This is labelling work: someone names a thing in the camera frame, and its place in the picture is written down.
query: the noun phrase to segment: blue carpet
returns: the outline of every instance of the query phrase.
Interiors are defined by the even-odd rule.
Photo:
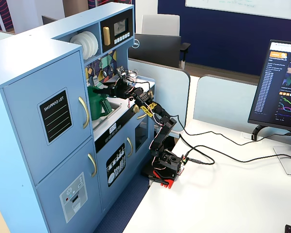
[[[137,173],[111,209],[97,226],[94,233],[121,233],[148,190],[149,179]]]

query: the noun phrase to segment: gold microwave handle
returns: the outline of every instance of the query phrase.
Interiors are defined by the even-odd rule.
[[[106,46],[111,44],[110,29],[108,27],[103,27],[103,40]]]
[[[79,97],[79,102],[82,104],[82,106],[83,106],[83,108],[84,108],[84,110],[85,110],[85,112],[86,112],[86,122],[83,124],[83,129],[85,129],[86,126],[87,126],[88,123],[89,123],[89,113],[88,113],[87,106],[86,106],[84,100],[81,98],[81,96]]]

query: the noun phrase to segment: green watering can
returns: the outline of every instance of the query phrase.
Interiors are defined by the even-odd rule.
[[[110,112],[112,112],[111,105],[109,101],[106,99],[107,95],[96,94],[93,90],[99,89],[95,86],[88,86],[88,98],[89,98],[89,105],[91,107],[91,115],[92,120],[97,120],[100,117],[107,116]]]

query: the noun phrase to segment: white plate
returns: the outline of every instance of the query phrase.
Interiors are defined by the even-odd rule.
[[[89,58],[90,46],[89,42],[85,39],[82,34],[77,34],[70,40],[71,43],[82,45],[83,48],[83,59],[87,60]]]
[[[82,36],[84,36],[84,38],[87,40],[88,44],[89,44],[89,57],[92,57],[94,54],[94,43],[91,39],[91,37],[86,34],[86,33],[80,33]]]
[[[88,32],[88,31],[85,31],[85,32],[82,32],[82,33],[85,33],[87,35],[89,35],[94,43],[94,53],[93,53],[93,56],[97,53],[98,51],[98,41],[97,41],[97,38],[95,37],[94,34],[92,34],[91,32]]]

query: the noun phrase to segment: robotic arm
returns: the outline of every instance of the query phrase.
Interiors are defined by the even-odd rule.
[[[97,89],[94,92],[107,94],[113,98],[134,99],[135,104],[161,127],[149,147],[151,155],[158,158],[158,161],[155,163],[155,166],[158,167],[154,167],[154,171],[156,172],[155,175],[162,179],[174,180],[181,170],[182,158],[177,157],[168,150],[164,150],[163,143],[176,124],[176,121],[170,117],[160,104],[153,101],[151,93],[148,94],[141,87],[135,87],[130,84],[132,80],[128,77],[129,71],[125,71],[123,67],[120,67],[116,72],[116,75],[118,75],[116,82],[107,83],[107,88]]]

